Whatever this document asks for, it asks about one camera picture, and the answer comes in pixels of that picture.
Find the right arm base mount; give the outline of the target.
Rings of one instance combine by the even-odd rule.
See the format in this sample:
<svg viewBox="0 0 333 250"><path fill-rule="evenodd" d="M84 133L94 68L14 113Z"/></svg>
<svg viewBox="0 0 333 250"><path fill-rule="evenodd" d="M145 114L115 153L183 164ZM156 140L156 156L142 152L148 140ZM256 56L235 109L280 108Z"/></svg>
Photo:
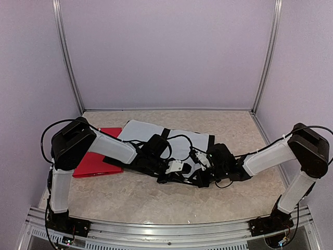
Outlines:
<svg viewBox="0 0 333 250"><path fill-rule="evenodd" d="M291 215L269 215L248 221L251 236L260 236L286 230L294 226Z"/></svg>

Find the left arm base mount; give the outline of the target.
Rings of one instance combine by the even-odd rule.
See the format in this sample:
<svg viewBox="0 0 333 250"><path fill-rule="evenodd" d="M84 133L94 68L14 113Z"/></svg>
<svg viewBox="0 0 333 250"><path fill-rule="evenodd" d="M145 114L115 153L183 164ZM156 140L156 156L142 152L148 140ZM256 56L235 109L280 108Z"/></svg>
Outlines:
<svg viewBox="0 0 333 250"><path fill-rule="evenodd" d="M69 211L55 214L51 211L46 217L46 226L61 233L80 236L88 236L91 222L85 219L79 219L69 216Z"/></svg>

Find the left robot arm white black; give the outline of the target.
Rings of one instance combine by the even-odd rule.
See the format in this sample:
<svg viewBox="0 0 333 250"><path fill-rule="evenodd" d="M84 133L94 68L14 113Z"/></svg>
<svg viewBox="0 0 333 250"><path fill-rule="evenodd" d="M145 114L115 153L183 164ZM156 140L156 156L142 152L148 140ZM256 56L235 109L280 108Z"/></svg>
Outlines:
<svg viewBox="0 0 333 250"><path fill-rule="evenodd" d="M48 202L54 213L52 222L63 232L73 226L71 217L65 214L68 212L71 176L88 152L104 155L126 165L131 165L138 155L143 155L154 166L152 173L157 175L173 172L188 174L191 171L190 165L184 160L161 157L166 149L172 151L168 138L155 134L147 142L121 140L92 126L84 117L68 119L66 122L68 125L51 140L53 168Z"/></svg>

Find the white paper sheet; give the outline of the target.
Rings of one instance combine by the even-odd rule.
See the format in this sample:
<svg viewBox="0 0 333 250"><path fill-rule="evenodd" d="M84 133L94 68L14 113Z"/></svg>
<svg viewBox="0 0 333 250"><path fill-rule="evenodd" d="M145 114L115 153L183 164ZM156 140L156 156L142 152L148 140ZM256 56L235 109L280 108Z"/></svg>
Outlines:
<svg viewBox="0 0 333 250"><path fill-rule="evenodd" d="M193 146L195 148L198 148L202 151L206 151L208 148L208 142L209 142L209 135L206 133L196 133L192 131L183 131L183 130L171 130L168 138L176 136L176 135L185 135L187 136ZM183 136L179 136L177 138L173 138L168 140L168 142L171 145L172 148L172 154L171 157L177 160L183 160L186 157L189 156L190 152L190 142L187 138ZM191 158L188 158L185 163L189 164L191 166L191 172L189 174L184 174L184 177L188 178L190 177L195 170L200 168L199 164L195 164Z"/></svg>

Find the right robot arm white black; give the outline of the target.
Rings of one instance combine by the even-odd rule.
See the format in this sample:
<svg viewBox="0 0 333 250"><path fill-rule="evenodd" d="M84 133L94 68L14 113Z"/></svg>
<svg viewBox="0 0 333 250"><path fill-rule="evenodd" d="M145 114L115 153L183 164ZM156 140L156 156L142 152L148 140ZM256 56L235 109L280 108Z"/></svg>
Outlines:
<svg viewBox="0 0 333 250"><path fill-rule="evenodd" d="M330 143L318 130L332 133L324 126L297 123L289 133L271 144L239 156L234 156L225 144L214 144L206 151L193 147L190 156L202 167L199 173L203 177L199 186L205 187L223 179L243 182L276 166L283 172L286 172L286 167L298 166L293 178L287 178L288 185L266 220L266 227L277 231L332 164Z"/></svg>

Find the red clip file folder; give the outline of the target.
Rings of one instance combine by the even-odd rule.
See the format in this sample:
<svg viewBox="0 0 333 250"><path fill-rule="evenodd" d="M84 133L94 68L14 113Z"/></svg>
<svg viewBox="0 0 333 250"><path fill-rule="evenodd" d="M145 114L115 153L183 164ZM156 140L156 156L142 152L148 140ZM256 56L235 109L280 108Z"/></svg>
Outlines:
<svg viewBox="0 0 333 250"><path fill-rule="evenodd" d="M104 158L101 154L87 152L72 176L74 178L86 178L123 173L121 167L104 162Z"/></svg>

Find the black clip file folder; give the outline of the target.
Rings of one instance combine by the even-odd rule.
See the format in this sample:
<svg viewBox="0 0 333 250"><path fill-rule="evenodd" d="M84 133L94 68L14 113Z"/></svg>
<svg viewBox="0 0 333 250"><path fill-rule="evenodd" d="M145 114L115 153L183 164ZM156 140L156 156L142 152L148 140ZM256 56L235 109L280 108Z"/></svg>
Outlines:
<svg viewBox="0 0 333 250"><path fill-rule="evenodd" d="M208 148L209 148L210 146L213 145L214 140L215 140L215 137L214 137L213 135L209 135ZM199 150L200 152L203 152L203 153L206 152L206 151L202 151L202 150L200 150L200 149L198 149L198 148L195 148L194 146L193 146L192 149ZM110 157L107 157L107 156L104 158L104 162L106 162L106 163L108 163L108 164L111 164L111 165L115 165L115 166L117 166L117 167L121 167L121 168L129 169L129 170L130 170L130 164L122 163L122 162L120 162L119 160L116 160L116 159L113 159L113 158L110 158ZM185 177L185 180L187 181L186 184L195 186L195 185L193 184L193 182L192 182L191 176L188 177L188 178Z"/></svg>

